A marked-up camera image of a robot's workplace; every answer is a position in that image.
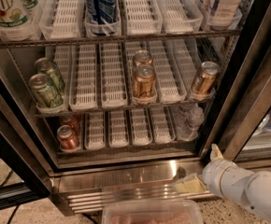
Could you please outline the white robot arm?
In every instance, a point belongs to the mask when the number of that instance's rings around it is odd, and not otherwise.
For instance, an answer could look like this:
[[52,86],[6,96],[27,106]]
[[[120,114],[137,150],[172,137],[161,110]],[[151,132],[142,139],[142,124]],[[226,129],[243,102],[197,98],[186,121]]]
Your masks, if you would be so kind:
[[178,193],[204,193],[207,190],[237,203],[255,216],[271,223],[271,172],[252,172],[226,160],[216,144],[211,145],[210,162],[202,171],[173,182]]

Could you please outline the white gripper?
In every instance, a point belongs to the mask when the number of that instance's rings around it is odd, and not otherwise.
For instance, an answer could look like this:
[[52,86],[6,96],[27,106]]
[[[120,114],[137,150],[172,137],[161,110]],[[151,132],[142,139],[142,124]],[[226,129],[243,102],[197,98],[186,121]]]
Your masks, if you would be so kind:
[[211,162],[203,169],[202,180],[197,173],[187,175],[171,187],[178,193],[204,193],[207,189],[224,199],[245,200],[245,187],[252,171],[238,167],[234,162],[225,160],[216,144],[211,145]]

